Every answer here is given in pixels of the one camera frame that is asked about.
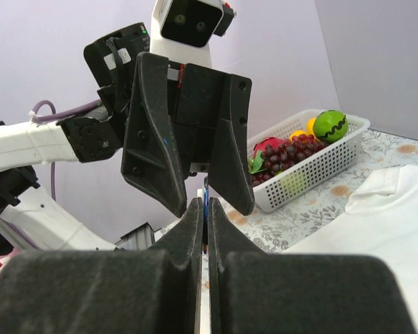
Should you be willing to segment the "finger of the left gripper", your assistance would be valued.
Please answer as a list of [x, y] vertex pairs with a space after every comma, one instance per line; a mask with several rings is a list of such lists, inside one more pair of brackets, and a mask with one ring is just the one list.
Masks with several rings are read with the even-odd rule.
[[209, 185], [242, 215], [254, 209], [247, 158], [251, 80], [226, 76], [208, 173]]
[[168, 112], [168, 64], [168, 58], [149, 52], [137, 56], [121, 174], [129, 185], [180, 218], [187, 194]]

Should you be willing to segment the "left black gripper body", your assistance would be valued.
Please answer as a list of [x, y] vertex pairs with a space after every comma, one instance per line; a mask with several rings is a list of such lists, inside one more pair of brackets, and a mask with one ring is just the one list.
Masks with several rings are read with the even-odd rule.
[[184, 174], [221, 168], [230, 153], [230, 123], [223, 105], [229, 74], [169, 61], [167, 105]]

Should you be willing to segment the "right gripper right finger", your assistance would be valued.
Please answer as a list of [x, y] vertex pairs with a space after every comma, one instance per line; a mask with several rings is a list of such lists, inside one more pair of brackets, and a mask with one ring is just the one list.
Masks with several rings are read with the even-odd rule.
[[214, 333], [414, 333], [398, 283], [361, 255], [268, 254], [208, 211], [210, 324]]

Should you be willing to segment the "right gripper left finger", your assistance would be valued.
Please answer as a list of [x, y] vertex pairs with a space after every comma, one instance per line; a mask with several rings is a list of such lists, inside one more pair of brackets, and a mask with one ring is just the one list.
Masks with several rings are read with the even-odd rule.
[[32, 251], [0, 275], [0, 333], [198, 333], [203, 202], [146, 250]]

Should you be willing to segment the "round blue yellow brooch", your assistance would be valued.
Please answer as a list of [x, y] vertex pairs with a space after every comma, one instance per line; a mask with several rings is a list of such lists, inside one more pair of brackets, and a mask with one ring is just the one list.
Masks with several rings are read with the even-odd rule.
[[202, 188], [202, 199], [203, 199], [203, 252], [206, 254], [208, 249], [208, 203], [209, 203], [209, 186], [208, 177], [203, 180]]

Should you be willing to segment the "white t-shirt with flower print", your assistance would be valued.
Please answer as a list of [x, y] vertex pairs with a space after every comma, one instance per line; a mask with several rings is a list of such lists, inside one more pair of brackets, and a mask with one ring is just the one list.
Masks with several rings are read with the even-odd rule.
[[381, 259], [400, 283], [418, 330], [418, 165], [373, 171], [344, 213], [287, 251]]

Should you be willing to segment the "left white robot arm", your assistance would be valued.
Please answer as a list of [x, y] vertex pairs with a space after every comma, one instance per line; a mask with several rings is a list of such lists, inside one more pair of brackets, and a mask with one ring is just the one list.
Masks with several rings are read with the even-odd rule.
[[115, 250], [40, 186], [33, 167], [103, 161], [118, 151], [123, 179], [177, 217], [187, 209], [185, 180], [197, 173], [250, 214], [251, 81], [214, 70], [208, 45], [226, 29], [198, 20], [110, 33], [84, 50], [98, 101], [20, 124], [0, 122], [0, 233], [21, 249]]

